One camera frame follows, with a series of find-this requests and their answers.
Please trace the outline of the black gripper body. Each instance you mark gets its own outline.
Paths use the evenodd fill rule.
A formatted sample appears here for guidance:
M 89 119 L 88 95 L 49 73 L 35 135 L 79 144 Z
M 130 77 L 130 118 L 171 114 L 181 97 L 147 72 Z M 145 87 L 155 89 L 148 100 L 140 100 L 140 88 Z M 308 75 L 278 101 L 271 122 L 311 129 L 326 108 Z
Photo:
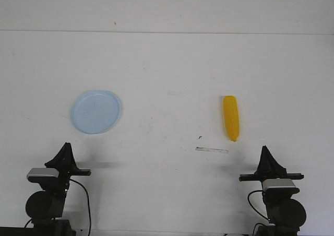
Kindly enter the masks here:
M 304 175 L 301 173 L 287 173 L 286 175 L 259 175 L 259 174 L 241 174 L 238 178 L 240 182 L 246 181 L 260 181 L 263 182 L 267 179 L 291 179 L 302 180 Z
M 53 190 L 54 192 L 66 192 L 69 189 L 72 176 L 90 175 L 90 169 L 56 170 Z

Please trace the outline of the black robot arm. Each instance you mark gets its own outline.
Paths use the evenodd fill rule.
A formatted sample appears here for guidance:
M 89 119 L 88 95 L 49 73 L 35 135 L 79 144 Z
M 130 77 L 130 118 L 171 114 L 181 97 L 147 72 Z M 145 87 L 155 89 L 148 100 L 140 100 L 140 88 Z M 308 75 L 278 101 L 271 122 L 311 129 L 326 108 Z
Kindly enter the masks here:
M 302 180 L 301 173 L 288 173 L 277 163 L 267 146 L 261 149 L 257 170 L 253 174 L 241 174 L 240 182 L 259 181 L 261 189 L 250 192 L 247 201 L 250 207 L 268 223 L 254 225 L 252 235 L 297 235 L 306 222 L 304 206 L 292 196 L 300 192 L 294 180 Z M 260 193 L 266 207 L 266 215 L 260 213 L 251 203 L 250 197 Z
M 1 227 L 1 235 L 76 235 L 70 221 L 62 218 L 71 182 L 81 186 L 85 192 L 90 235 L 92 220 L 88 190 L 72 177 L 90 176 L 91 170 L 77 167 L 69 142 L 44 165 L 44 168 L 32 168 L 27 174 L 29 182 L 41 187 L 40 191 L 33 193 L 26 201 L 25 210 L 30 219 L 24 227 Z

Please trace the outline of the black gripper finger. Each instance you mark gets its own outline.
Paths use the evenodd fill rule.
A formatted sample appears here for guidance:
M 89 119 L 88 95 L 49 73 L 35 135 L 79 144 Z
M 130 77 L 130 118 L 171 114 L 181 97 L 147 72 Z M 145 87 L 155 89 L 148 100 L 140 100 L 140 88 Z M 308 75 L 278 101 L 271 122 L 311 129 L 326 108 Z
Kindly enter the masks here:
M 54 169 L 77 169 L 71 143 L 65 143 L 57 155 L 44 165 Z
M 277 163 L 268 147 L 263 145 L 255 175 L 287 175 L 287 170 Z

